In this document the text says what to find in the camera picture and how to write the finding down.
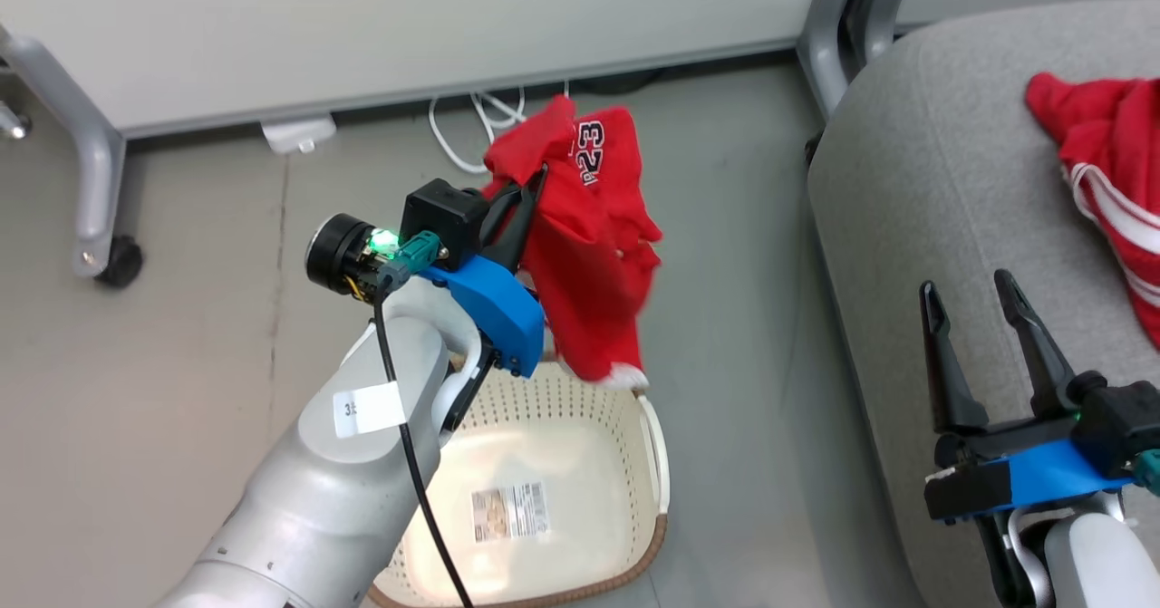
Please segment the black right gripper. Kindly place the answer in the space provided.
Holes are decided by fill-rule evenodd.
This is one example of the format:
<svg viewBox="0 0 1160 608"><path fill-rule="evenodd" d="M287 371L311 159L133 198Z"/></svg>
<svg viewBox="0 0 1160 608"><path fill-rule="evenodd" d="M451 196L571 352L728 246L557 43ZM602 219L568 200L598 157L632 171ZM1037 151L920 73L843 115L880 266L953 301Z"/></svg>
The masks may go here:
<svg viewBox="0 0 1160 608"><path fill-rule="evenodd" d="M1111 386L1102 372L1074 372L1014 274L998 269L993 278L1006 323L1018 335L1035 417L989 424L954 352L947 307L936 285L925 282L919 287L925 369L938 436L933 463L972 465L1067 439L1099 473L1134 475L1141 454L1160 450L1160 390L1148 381Z"/></svg>

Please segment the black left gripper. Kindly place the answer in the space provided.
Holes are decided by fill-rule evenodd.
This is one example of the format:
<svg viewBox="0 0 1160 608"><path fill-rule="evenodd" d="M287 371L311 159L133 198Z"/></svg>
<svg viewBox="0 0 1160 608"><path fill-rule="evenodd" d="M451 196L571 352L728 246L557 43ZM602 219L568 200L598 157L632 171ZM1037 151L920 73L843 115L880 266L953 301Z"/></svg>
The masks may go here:
<svg viewBox="0 0 1160 608"><path fill-rule="evenodd" d="M516 274L546 174L542 165L523 184L510 179L490 202L481 191L434 179L403 200L401 226L393 231L336 213L311 237L306 276L333 294L382 301L427 269L459 268L478 249Z"/></svg>

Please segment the red jersey number 23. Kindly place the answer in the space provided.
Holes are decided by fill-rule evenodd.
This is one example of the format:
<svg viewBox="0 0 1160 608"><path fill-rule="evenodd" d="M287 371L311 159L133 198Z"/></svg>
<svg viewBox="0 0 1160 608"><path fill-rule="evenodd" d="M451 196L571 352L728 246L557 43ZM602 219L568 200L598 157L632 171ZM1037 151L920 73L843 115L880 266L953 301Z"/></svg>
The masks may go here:
<svg viewBox="0 0 1160 608"><path fill-rule="evenodd" d="M486 197L539 176L541 197L521 268L554 336L556 356L580 381L643 389L637 323L662 263L662 230L643 200L643 159L625 107L577 115L558 95L496 138L484 157Z"/></svg>

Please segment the red jersey with number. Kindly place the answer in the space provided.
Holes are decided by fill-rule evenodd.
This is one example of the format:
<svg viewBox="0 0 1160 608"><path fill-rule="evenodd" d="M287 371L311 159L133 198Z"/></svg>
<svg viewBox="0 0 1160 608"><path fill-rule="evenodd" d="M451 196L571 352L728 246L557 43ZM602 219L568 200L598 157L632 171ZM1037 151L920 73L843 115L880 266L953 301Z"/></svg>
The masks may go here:
<svg viewBox="0 0 1160 608"><path fill-rule="evenodd" d="M1037 72L1025 104L1058 146L1078 212L1099 226L1160 352L1160 78L1068 82Z"/></svg>

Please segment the grey fabric sofa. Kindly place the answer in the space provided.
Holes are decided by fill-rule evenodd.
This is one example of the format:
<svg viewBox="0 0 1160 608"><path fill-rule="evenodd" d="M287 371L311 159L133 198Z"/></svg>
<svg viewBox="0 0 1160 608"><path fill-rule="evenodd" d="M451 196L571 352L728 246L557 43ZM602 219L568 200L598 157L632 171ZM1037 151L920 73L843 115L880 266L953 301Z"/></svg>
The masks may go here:
<svg viewBox="0 0 1160 608"><path fill-rule="evenodd" d="M931 521L933 434L919 287L937 285L972 395L1005 421L1032 396L996 269L1018 278L1078 372L1160 388L1112 249L1076 211L1024 103L1036 72L1160 78L1160 0L949 19L856 75L809 166L809 200L902 555L927 608L1001 608L974 524Z"/></svg>

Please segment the large white partition panel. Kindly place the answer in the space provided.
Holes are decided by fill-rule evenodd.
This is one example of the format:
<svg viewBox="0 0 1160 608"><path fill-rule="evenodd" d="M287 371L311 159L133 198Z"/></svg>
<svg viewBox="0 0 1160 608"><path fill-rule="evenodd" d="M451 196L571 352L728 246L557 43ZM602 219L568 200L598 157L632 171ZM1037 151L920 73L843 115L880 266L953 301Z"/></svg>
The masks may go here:
<svg viewBox="0 0 1160 608"><path fill-rule="evenodd" d="M0 0L125 136L792 46L821 0Z"/></svg>

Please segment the white power adapter box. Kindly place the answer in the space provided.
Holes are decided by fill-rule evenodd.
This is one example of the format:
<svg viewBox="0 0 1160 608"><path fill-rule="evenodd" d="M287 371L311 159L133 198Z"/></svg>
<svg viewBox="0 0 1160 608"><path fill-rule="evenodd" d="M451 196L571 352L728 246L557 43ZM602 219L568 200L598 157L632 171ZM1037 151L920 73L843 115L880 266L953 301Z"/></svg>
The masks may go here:
<svg viewBox="0 0 1160 608"><path fill-rule="evenodd" d="M314 152L318 144L334 138L338 133L336 122L329 113L299 118L261 121L260 126L264 133L266 145L278 155Z"/></svg>

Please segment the cream laundry basket brown rim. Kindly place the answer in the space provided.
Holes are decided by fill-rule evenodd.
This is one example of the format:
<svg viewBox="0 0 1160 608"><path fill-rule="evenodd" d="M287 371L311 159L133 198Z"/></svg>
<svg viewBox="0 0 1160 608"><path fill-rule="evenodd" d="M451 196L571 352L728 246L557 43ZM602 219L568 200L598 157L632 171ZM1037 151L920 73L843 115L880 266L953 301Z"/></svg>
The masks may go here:
<svg viewBox="0 0 1160 608"><path fill-rule="evenodd" d="M474 543L474 491L542 482L550 533ZM440 453L432 514L474 608L556 608L635 582L662 550L670 459L641 389L577 381L543 362L492 372Z"/></svg>

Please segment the printed label inside basket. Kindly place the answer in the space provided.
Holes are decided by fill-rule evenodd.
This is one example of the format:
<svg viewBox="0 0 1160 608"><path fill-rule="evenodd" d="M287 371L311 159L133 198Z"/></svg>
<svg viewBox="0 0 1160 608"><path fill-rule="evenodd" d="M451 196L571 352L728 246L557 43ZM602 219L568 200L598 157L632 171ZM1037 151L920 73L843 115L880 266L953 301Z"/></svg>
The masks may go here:
<svg viewBox="0 0 1160 608"><path fill-rule="evenodd" d="M551 530L542 482L474 491L469 500L474 543L536 537Z"/></svg>

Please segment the black caster wheel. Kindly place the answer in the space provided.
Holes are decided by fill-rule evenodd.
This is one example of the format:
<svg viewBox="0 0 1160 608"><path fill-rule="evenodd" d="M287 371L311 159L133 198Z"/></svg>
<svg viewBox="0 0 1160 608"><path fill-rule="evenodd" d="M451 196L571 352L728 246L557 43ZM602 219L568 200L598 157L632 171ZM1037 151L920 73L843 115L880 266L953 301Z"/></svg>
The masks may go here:
<svg viewBox="0 0 1160 608"><path fill-rule="evenodd" d="M99 285L121 290L132 285L142 272L144 253L135 237L129 234L113 236L111 252L106 268L95 276Z"/></svg>

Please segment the grey partition leg with caster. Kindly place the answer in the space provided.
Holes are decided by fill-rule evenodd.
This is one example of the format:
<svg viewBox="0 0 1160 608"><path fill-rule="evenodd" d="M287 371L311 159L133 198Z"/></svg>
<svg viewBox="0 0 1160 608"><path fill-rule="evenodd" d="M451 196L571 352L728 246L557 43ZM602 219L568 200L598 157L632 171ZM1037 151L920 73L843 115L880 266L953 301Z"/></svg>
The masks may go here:
<svg viewBox="0 0 1160 608"><path fill-rule="evenodd" d="M96 278L113 260L126 140L39 41L0 26L0 60L72 137L79 180L72 265L79 276Z"/></svg>

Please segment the grey metal table leg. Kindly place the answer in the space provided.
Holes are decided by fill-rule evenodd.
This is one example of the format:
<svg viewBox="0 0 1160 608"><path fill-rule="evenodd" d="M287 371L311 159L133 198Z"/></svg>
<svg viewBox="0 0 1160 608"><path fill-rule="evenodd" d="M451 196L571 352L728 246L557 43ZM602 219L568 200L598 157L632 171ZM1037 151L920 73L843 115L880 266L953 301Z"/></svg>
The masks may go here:
<svg viewBox="0 0 1160 608"><path fill-rule="evenodd" d="M24 140L32 132L32 116L26 111L24 101L0 99L0 139Z"/></svg>

